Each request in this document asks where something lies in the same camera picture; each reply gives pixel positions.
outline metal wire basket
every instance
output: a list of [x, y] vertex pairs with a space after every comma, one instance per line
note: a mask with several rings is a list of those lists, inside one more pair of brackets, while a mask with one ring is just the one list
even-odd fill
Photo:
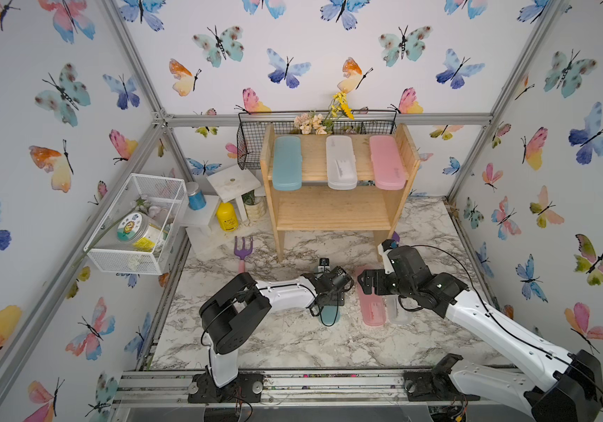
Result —
[[[108, 230], [113, 224], [118, 225], [120, 217], [131, 212], [131, 203], [143, 195], [152, 205], [168, 210], [167, 215], [165, 212], [160, 213], [164, 215], [162, 220], [156, 217], [154, 221], [163, 230], [154, 239], [156, 246], [151, 252], [142, 252], [131, 244], [121, 243], [115, 227]], [[88, 257], [100, 271], [161, 275], [180, 228], [180, 225], [176, 224], [177, 218], [182, 217], [181, 213], [187, 209], [187, 203], [187, 187], [184, 180], [132, 173], [83, 250], [86, 251], [97, 242], [88, 252]]]
[[[273, 111], [266, 113], [239, 113], [238, 132], [238, 165], [241, 169], [258, 170], [259, 155], [262, 152], [263, 137], [266, 126], [272, 124], [276, 134], [300, 134], [295, 128], [297, 115], [310, 111]], [[328, 111], [313, 111], [326, 115]], [[353, 110], [354, 120], [346, 117], [334, 122], [332, 134], [356, 135], [390, 135], [395, 130], [397, 110]]]

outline pink pencil case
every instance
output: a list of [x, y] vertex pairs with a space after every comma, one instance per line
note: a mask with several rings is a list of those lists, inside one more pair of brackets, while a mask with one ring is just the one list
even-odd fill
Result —
[[405, 187], [407, 172], [402, 165], [395, 138], [390, 135], [370, 137], [370, 152], [374, 168], [374, 184], [379, 189], [399, 190]]

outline wooden shelf board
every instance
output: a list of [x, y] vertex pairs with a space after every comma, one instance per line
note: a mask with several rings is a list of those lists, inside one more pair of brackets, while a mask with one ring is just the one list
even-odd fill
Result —
[[390, 230], [383, 194], [375, 186], [302, 186], [277, 194], [277, 230]]
[[[293, 135], [301, 139], [301, 180], [327, 180], [327, 150], [325, 142], [329, 135]], [[370, 155], [371, 135], [347, 135], [353, 140], [355, 154], [355, 169], [357, 180], [374, 180], [372, 157]], [[273, 157], [269, 162], [268, 180], [273, 180]]]

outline blue jar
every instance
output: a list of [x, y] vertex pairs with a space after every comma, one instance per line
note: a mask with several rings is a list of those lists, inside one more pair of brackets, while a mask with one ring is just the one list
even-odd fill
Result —
[[205, 197], [195, 181], [187, 183], [188, 207], [197, 211], [205, 207]]

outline white wire basket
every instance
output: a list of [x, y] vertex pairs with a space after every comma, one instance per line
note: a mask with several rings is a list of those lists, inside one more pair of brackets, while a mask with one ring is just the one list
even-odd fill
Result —
[[161, 275], [165, 268], [168, 256], [171, 253], [175, 236], [180, 229], [179, 219], [187, 208], [187, 188], [182, 179], [163, 178], [155, 175], [132, 173], [128, 176], [123, 189], [116, 195], [114, 203], [107, 210], [107, 214], [100, 221], [98, 229], [91, 235], [84, 247], [84, 252], [96, 241], [97, 237], [105, 232], [121, 217], [128, 215], [132, 204], [137, 198], [146, 195], [146, 200], [162, 209], [167, 209], [167, 216], [163, 221], [155, 222], [162, 228], [168, 224], [170, 229], [161, 231], [154, 242], [156, 245], [151, 252], [137, 250], [132, 244], [122, 243], [117, 235], [116, 228], [107, 231], [97, 245], [90, 249], [88, 257], [93, 260], [100, 271], [109, 273], [130, 273]]

